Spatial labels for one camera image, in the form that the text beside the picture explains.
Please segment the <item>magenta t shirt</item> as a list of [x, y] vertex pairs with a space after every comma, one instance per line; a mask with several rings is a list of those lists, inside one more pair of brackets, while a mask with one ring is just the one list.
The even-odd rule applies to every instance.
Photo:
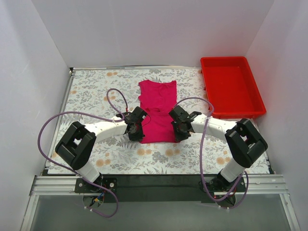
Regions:
[[144, 138], [141, 143], [175, 143], [175, 134], [169, 112], [177, 103], [177, 82], [157, 83], [144, 80], [139, 83], [140, 108], [148, 116], [142, 122]]

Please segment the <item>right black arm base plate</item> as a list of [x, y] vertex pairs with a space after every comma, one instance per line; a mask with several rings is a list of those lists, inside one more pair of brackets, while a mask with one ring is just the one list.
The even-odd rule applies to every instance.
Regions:
[[[236, 180], [232, 182], [228, 182], [225, 180], [219, 180], [216, 177], [205, 178], [205, 184], [210, 193], [213, 193], [213, 192], [227, 193], [232, 188], [232, 186], [235, 184], [235, 182]], [[246, 190], [246, 185], [245, 185], [243, 177], [239, 178], [239, 182], [236, 184], [233, 190], [235, 190], [236, 192], [241, 192], [241, 193], [243, 193]]]

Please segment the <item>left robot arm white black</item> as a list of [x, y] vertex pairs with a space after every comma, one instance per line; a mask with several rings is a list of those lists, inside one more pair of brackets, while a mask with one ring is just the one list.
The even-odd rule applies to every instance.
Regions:
[[113, 136], [128, 134], [130, 141], [142, 141], [145, 137], [142, 122], [147, 113], [140, 107], [132, 112], [117, 114], [111, 119], [94, 124], [72, 123], [55, 147], [55, 152], [80, 176], [93, 193], [103, 185], [101, 173], [90, 162], [95, 143]]

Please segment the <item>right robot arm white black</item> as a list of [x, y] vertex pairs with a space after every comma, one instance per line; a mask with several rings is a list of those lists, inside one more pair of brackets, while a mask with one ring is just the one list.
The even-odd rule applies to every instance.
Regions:
[[249, 119], [226, 121], [206, 116], [200, 112], [187, 113], [179, 105], [169, 115], [176, 141], [200, 133], [218, 138], [228, 144], [232, 158], [226, 166], [210, 181], [204, 182], [211, 190], [229, 191], [239, 181], [243, 172], [267, 150], [268, 144]]

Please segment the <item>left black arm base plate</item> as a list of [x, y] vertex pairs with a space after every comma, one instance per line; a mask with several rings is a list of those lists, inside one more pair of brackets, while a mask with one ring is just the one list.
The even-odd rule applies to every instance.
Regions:
[[117, 178], [103, 178], [98, 179], [94, 183], [88, 183], [82, 178], [78, 178], [75, 183], [75, 193], [101, 193], [103, 192], [103, 189], [98, 187], [97, 185], [100, 185], [101, 187], [105, 187], [109, 189], [112, 192], [116, 192], [117, 190]]

